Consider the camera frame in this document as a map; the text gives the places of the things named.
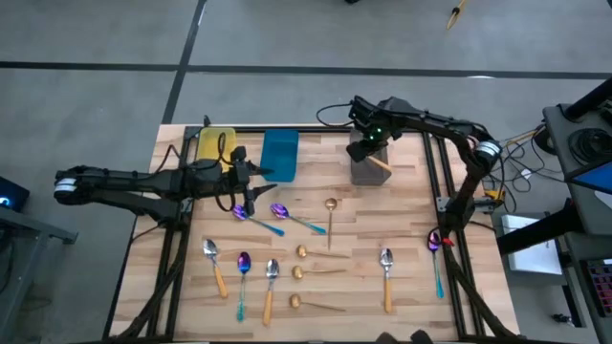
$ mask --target concrete floor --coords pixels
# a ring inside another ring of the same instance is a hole
[[[178,64],[196,0],[6,0],[0,61]],[[442,0],[209,0],[190,64],[612,72],[612,11],[604,0],[472,0],[446,32]],[[145,170],[174,73],[0,70],[0,175],[32,191],[26,212],[80,233],[51,244],[33,293],[53,303],[22,314],[20,338],[96,340],[109,312],[134,216],[53,199],[57,169],[90,164]],[[601,80],[188,73],[172,122],[316,122],[315,110],[353,95],[403,97],[432,112],[482,122],[498,138],[535,127],[544,106],[572,102]],[[343,121],[345,111],[325,114]],[[558,167],[546,156],[550,168]],[[525,160],[538,161],[532,153]],[[535,176],[519,211],[559,209],[564,185]],[[563,312],[550,281],[509,276],[523,334],[596,342],[591,329],[549,319]],[[542,300],[538,296],[551,293]]]

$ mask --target spoon with teal handle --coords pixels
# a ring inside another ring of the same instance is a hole
[[[247,286],[247,272],[251,269],[251,257],[247,252],[242,252],[238,256],[238,270],[242,272],[240,281],[240,299],[238,300],[238,321],[245,320],[245,288]]]
[[[233,208],[233,216],[235,216],[236,219],[242,220],[242,221],[251,220],[251,221],[255,222],[256,224],[264,226],[265,228],[271,230],[274,234],[276,234],[278,236],[284,236],[285,235],[285,231],[284,230],[278,229],[275,226],[270,226],[268,224],[264,224],[264,223],[262,223],[259,220],[255,220],[254,218],[249,217],[249,215],[247,215],[247,212],[245,211],[245,208],[242,205],[240,205],[240,204],[237,204],[237,205],[234,206],[234,208]]]
[[[435,230],[432,230],[427,236],[427,248],[433,253],[433,268],[436,273],[436,293],[438,294],[438,298],[444,298],[444,290],[442,289],[442,281],[440,280],[440,268],[438,268],[438,258],[436,256],[436,251],[440,248],[441,244],[442,241],[440,240],[440,236]]]
[[[310,229],[312,229],[313,231],[315,231],[318,234],[325,235],[325,233],[326,233],[325,228],[321,228],[319,226],[315,226],[313,224],[307,223],[304,220],[298,219],[297,217],[291,216],[289,214],[289,210],[287,210],[287,207],[285,207],[285,205],[283,205],[283,204],[272,204],[272,205],[270,205],[270,210],[279,219],[292,219],[292,220],[294,220],[296,222],[299,222],[299,223],[309,227]]]

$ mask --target blue container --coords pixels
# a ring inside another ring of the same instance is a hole
[[[296,130],[266,130],[259,165],[274,170],[273,173],[263,176],[266,181],[284,183],[294,181],[298,142],[299,134]]]

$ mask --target gray container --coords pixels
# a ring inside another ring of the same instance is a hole
[[[351,130],[350,142],[362,139],[361,132]],[[388,164],[386,147],[373,154],[372,157]],[[360,162],[351,160],[351,183],[353,185],[380,186],[391,177],[391,172],[381,168],[369,159]]]

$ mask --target yellow container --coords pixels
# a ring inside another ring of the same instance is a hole
[[[199,159],[217,160],[219,158],[219,135],[226,134],[226,146],[223,150],[223,158],[230,161],[230,153],[236,148],[236,131],[233,128],[206,128],[200,133],[198,140],[198,155]],[[227,172],[230,167],[221,161],[223,172]]]

